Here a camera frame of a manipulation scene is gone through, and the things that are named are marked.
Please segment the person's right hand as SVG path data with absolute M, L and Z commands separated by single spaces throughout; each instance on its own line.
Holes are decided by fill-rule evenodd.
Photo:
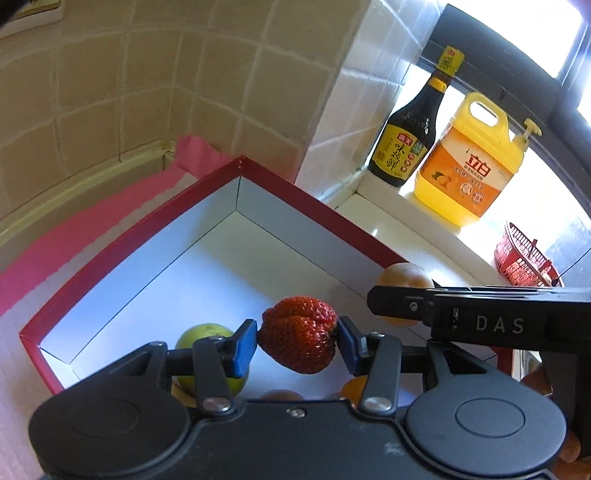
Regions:
M 553 389 L 544 365 L 535 367 L 520 383 L 543 398 L 536 400 L 530 412 L 535 414 L 532 426 L 539 436 L 538 447 L 552 455 L 552 460 L 547 461 L 552 475 L 556 479 L 589 479 L 590 466 L 580 460 L 581 442 L 569 430 L 562 411 L 552 399 Z

